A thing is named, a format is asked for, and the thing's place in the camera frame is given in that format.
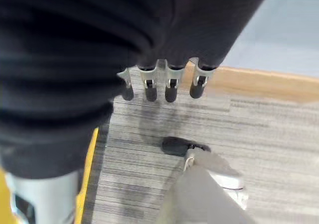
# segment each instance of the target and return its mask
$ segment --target yellow strip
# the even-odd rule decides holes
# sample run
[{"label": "yellow strip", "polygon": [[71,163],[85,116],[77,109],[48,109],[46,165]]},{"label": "yellow strip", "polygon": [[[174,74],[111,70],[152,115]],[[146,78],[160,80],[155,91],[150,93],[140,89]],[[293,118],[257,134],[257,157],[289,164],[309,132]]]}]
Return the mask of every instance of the yellow strip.
[{"label": "yellow strip", "polygon": [[[91,171],[91,165],[92,165],[97,135],[98,135],[98,129],[95,129],[92,135],[88,153],[86,155],[82,190],[79,193],[76,200],[76,208],[77,208],[76,219],[75,219],[76,224],[81,224],[81,221],[82,221],[84,202],[86,197],[86,191],[88,188],[88,182],[90,177],[90,171]],[[10,192],[5,183],[4,172],[1,169],[0,169],[0,223],[17,224],[17,220],[11,213]]]},{"label": "yellow strip", "polygon": [[88,153],[86,155],[82,189],[81,189],[81,192],[79,193],[77,200],[76,200],[75,224],[81,224],[81,221],[82,221],[84,202],[85,202],[85,197],[86,197],[86,191],[88,189],[89,177],[90,177],[90,172],[91,172],[91,166],[92,166],[97,136],[98,136],[98,129],[95,129],[93,132],[93,136],[91,139],[89,149],[88,149]]},{"label": "yellow strip", "polygon": [[0,169],[0,223],[16,224],[10,209],[10,191],[6,186],[4,171]]}]

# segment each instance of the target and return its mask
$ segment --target dark cloth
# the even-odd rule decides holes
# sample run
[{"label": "dark cloth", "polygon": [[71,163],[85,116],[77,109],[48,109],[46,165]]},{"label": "dark cloth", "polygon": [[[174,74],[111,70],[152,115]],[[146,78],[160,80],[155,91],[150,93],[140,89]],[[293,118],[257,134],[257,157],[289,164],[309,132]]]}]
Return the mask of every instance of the dark cloth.
[{"label": "dark cloth", "polygon": [[126,67],[218,67],[262,0],[0,0],[0,161],[25,178],[83,168]]}]

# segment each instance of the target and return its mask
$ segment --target gray carpet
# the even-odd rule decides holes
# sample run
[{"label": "gray carpet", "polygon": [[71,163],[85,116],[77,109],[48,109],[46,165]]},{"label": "gray carpet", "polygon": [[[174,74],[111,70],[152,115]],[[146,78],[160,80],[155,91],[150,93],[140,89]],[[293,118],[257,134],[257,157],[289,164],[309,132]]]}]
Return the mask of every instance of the gray carpet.
[{"label": "gray carpet", "polygon": [[155,222],[182,160],[161,152],[164,136],[207,144],[240,170],[247,212],[258,223],[319,223],[319,104],[226,94],[193,100],[187,90],[169,104],[163,70],[150,103],[137,70],[131,75],[135,98],[116,98],[110,125],[100,130],[83,223]]}]

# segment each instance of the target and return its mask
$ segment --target black rubber tip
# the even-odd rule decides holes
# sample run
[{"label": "black rubber tip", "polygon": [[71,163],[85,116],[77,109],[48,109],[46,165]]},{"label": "black rubber tip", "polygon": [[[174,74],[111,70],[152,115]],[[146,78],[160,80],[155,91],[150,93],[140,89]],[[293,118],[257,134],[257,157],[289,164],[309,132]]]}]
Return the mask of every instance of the black rubber tip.
[{"label": "black rubber tip", "polygon": [[201,148],[204,151],[211,152],[207,145],[199,144],[191,140],[177,138],[177,137],[165,137],[161,144],[161,149],[164,153],[174,156],[184,157],[187,150],[190,148]]},{"label": "black rubber tip", "polygon": [[129,88],[125,88],[125,90],[122,93],[122,97],[126,101],[130,101],[131,99],[133,99],[134,98],[133,87],[131,86]]},{"label": "black rubber tip", "polygon": [[191,83],[189,94],[192,98],[198,99],[203,95],[204,87],[202,85],[195,86],[194,83]]},{"label": "black rubber tip", "polygon": [[158,98],[158,91],[156,88],[147,88],[145,89],[145,95],[148,101],[154,102]]},{"label": "black rubber tip", "polygon": [[176,100],[177,88],[168,88],[165,86],[165,99],[167,102],[172,103]]}]

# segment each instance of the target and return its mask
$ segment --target white plastic part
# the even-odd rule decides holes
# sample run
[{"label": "white plastic part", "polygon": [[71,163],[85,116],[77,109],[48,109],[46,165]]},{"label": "white plastic part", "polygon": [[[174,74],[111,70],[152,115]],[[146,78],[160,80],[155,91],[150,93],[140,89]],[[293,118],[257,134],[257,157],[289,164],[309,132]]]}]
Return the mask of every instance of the white plastic part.
[{"label": "white plastic part", "polygon": [[78,172],[48,179],[25,179],[7,173],[5,180],[11,191],[11,210],[22,224],[29,224],[15,205],[18,195],[33,206],[36,224],[73,224],[78,178]]},{"label": "white plastic part", "polygon": [[146,81],[151,80],[153,84],[153,88],[156,87],[156,72],[157,72],[157,66],[151,71],[143,71],[140,69],[141,79],[144,85],[144,88],[147,89],[147,83]]},{"label": "white plastic part", "polygon": [[203,167],[216,183],[242,208],[247,208],[248,193],[243,175],[232,169],[229,163],[217,155],[201,148],[189,149],[185,156],[184,171],[193,166]]},{"label": "white plastic part", "polygon": [[198,66],[198,59],[197,59],[196,63],[195,63],[195,69],[194,69],[194,75],[193,75],[194,85],[197,86],[199,77],[204,76],[205,81],[204,81],[204,84],[202,85],[202,87],[205,87],[207,85],[207,82],[212,78],[214,72],[215,72],[215,70],[204,71],[204,70],[200,69]]},{"label": "white plastic part", "polygon": [[117,74],[119,77],[121,77],[123,80],[125,80],[126,82],[126,88],[130,88],[132,86],[132,83],[131,83],[131,76],[130,76],[130,71],[128,68],[126,68],[124,71],[122,72],[119,72]]},{"label": "white plastic part", "polygon": [[168,63],[166,61],[166,66],[165,66],[165,73],[166,73],[166,86],[167,88],[170,87],[170,81],[172,79],[176,80],[176,85],[174,88],[178,88],[179,84],[181,83],[181,80],[183,78],[185,68],[179,69],[179,70],[173,70],[168,66]]},{"label": "white plastic part", "polygon": [[222,188],[233,190],[244,188],[243,175],[232,169],[229,163],[216,153],[194,148],[189,149],[186,153],[186,160],[190,157],[193,158],[193,165],[205,168]]},{"label": "white plastic part", "polygon": [[247,213],[211,177],[193,165],[167,192],[157,224],[253,224]]}]

